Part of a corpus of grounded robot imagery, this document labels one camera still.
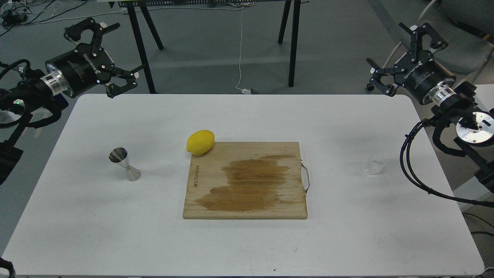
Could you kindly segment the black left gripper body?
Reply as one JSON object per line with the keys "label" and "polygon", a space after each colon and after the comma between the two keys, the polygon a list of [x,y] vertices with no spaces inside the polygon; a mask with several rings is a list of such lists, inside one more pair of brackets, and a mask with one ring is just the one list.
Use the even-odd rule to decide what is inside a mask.
{"label": "black left gripper body", "polygon": [[112,75],[102,70],[102,66],[109,68],[115,65],[106,50],[98,47],[93,52],[93,46],[80,43],[74,50],[68,51],[45,62],[46,70],[63,76],[64,89],[62,92],[75,98],[97,85],[106,84]]}

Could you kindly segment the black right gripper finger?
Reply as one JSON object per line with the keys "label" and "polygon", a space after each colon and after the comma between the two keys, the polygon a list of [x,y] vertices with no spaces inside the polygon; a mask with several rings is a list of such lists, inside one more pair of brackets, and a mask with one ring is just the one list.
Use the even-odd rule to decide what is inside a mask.
{"label": "black right gripper finger", "polygon": [[375,89],[379,90],[382,94],[393,97],[396,94],[398,85],[382,83],[381,79],[383,77],[402,75],[406,71],[404,67],[393,67],[393,68],[380,68],[378,64],[371,58],[366,58],[366,62],[371,66],[372,77],[366,85],[366,90],[371,92]]}
{"label": "black right gripper finger", "polygon": [[418,56],[420,51],[422,51],[422,37],[429,36],[431,39],[430,48],[434,50],[442,50],[448,47],[448,42],[446,42],[443,37],[441,37],[434,28],[428,23],[423,23],[420,26],[416,26],[415,29],[411,29],[400,22],[398,24],[406,33],[410,36],[409,43],[409,61],[418,62]]}

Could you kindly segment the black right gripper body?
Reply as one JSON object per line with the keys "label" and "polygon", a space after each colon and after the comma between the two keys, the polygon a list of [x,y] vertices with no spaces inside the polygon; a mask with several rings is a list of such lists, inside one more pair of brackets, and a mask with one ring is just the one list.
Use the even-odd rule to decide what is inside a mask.
{"label": "black right gripper body", "polygon": [[419,51],[417,58],[405,53],[394,69],[398,71],[394,74],[395,84],[404,87],[421,105],[439,105],[454,94],[452,85],[456,77],[436,62],[430,51]]}

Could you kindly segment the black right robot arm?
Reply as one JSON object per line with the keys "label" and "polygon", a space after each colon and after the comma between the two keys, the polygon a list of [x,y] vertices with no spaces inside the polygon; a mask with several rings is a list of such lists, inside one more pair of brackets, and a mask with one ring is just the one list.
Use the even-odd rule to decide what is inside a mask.
{"label": "black right robot arm", "polygon": [[428,23],[411,28],[403,23],[399,26],[411,37],[409,50],[390,68],[379,67],[367,58],[372,67],[367,90],[377,89],[392,97],[402,86],[421,105],[434,103],[434,145],[451,156],[468,156],[479,167],[478,181],[493,191],[493,162],[487,162],[474,150],[493,145],[493,111],[478,107],[473,84],[465,81],[453,89],[455,75],[438,63],[430,50],[423,49],[425,35],[431,38],[431,49],[448,46],[434,28]]}

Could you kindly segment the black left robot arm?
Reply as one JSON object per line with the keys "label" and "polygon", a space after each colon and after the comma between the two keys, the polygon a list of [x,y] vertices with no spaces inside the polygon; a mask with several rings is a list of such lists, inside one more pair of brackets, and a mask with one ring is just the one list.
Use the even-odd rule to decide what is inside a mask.
{"label": "black left robot arm", "polygon": [[15,127],[9,139],[1,142],[1,182],[19,162],[23,151],[15,147],[26,128],[42,128],[58,121],[68,106],[67,97],[78,97],[90,89],[104,85],[108,97],[126,93],[137,87],[140,65],[131,71],[116,67],[101,46],[102,37],[120,27],[107,26],[92,17],[67,27],[65,39],[76,47],[45,63],[46,72],[32,69],[30,61],[21,59],[1,71],[1,76],[16,70],[21,81],[14,88],[1,89],[1,128]]}

